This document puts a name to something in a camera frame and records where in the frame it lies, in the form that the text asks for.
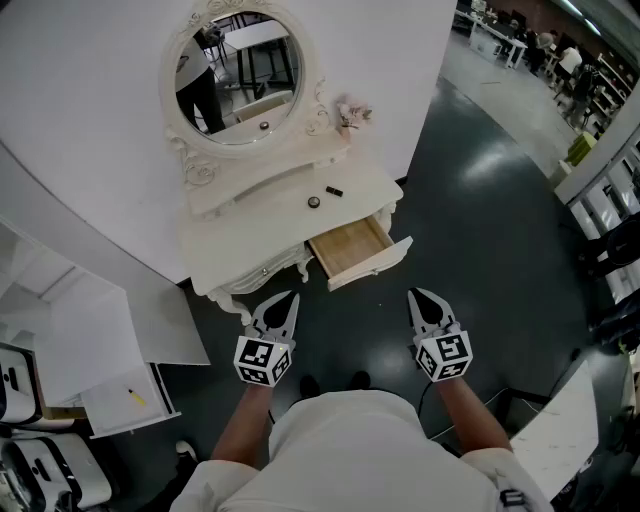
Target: black cable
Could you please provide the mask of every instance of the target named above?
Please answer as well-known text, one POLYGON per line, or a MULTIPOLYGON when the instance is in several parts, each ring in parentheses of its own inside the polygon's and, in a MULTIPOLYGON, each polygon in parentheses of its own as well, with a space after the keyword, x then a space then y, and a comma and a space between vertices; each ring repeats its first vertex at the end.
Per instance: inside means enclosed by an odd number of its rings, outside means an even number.
POLYGON ((422 412, 422 403, 424 402, 424 395, 427 394, 427 389, 429 389, 431 387, 431 384, 433 384, 433 382, 429 382, 424 387, 424 391, 422 392, 422 396, 420 397, 420 405, 418 405, 418 418, 420 418, 420 413, 422 412))

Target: white vanity table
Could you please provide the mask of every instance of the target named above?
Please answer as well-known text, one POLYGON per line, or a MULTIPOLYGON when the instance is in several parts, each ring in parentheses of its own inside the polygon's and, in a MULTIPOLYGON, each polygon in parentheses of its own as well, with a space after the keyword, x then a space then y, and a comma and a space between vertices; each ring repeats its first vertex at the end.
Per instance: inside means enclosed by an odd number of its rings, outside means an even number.
POLYGON ((187 269, 197 294, 240 314, 244 325, 251 315, 232 296, 257 290, 283 268, 297 265, 306 282, 305 266, 317 256, 334 290, 400 262, 412 243, 388 235, 402 190, 331 125, 322 85, 311 41, 276 1, 198 2, 163 57, 167 137, 180 154, 188 197, 180 223, 187 269), (176 101, 176 64, 197 30, 238 10, 286 28, 299 62, 296 90, 275 112, 203 134, 176 101), (320 200, 317 208, 308 204, 312 197, 320 200))

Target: dark floor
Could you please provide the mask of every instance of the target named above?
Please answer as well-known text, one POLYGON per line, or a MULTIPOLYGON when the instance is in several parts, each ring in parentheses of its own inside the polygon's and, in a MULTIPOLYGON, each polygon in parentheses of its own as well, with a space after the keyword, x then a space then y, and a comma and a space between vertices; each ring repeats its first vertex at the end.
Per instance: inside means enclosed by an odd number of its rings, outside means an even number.
MULTIPOLYGON (((483 400, 505 386, 549 394, 572 351, 590 343, 589 312, 611 297, 605 285, 585 283, 576 272, 583 240, 577 225, 515 142, 445 80, 438 82, 404 190, 391 236, 412 236, 414 244, 401 264, 329 293, 313 261, 308 284, 292 268, 244 297, 252 310, 283 290, 301 294, 298 348, 276 389, 276 419, 307 373, 324 390, 339 390, 365 369, 374 386, 417 405, 427 377, 407 348, 413 333, 405 295, 412 286, 446 297, 469 331, 475 359, 466 378, 483 400)), ((187 295, 212 364, 163 367, 182 416, 111 438, 133 482, 114 504, 118 510, 134 510, 173 476, 176 440, 192 440, 207 457, 244 388, 232 364, 239 317, 193 291, 187 295)), ((625 360, 594 353, 589 361, 604 434, 619 410, 625 360)), ((431 390, 422 423, 427 435, 449 426, 431 390)))

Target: carved table leg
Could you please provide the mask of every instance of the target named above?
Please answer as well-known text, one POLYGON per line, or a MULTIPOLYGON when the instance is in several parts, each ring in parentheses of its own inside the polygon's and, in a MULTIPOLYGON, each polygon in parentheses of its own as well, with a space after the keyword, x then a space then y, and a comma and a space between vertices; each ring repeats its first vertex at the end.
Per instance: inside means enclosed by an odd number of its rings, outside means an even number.
POLYGON ((298 272, 302 275, 302 282, 306 283, 309 281, 309 272, 307 271, 307 263, 309 263, 313 259, 313 254, 310 251, 305 251, 304 259, 296 263, 298 267, 298 272))
POLYGON ((207 297, 209 297, 213 302, 217 302, 222 311, 241 315, 240 321, 242 322, 242 325, 249 325, 251 323, 251 313, 249 313, 249 310, 241 302, 233 300, 231 294, 220 288, 216 288, 209 292, 207 297))
POLYGON ((381 210, 378 210, 373 214, 374 218, 380 224, 380 227, 385 233, 389 233, 391 230, 391 215, 393 215, 396 211, 396 203, 389 203, 381 210))

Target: shoe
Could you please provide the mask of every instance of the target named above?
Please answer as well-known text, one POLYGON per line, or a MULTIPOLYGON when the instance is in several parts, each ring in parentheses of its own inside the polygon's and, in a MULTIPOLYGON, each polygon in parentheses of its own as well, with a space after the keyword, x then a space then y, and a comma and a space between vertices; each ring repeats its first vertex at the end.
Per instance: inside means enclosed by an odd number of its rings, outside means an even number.
POLYGON ((300 379, 300 396, 303 400, 320 396, 320 385, 311 375, 305 375, 300 379))
POLYGON ((353 391, 355 389, 369 389, 371 387, 371 377, 365 371, 359 371, 354 373, 351 377, 351 382, 347 387, 347 391, 353 391))
POLYGON ((196 451, 186 441, 178 441, 176 443, 176 452, 178 453, 178 459, 191 459, 196 464, 198 463, 198 457, 196 457, 196 451))

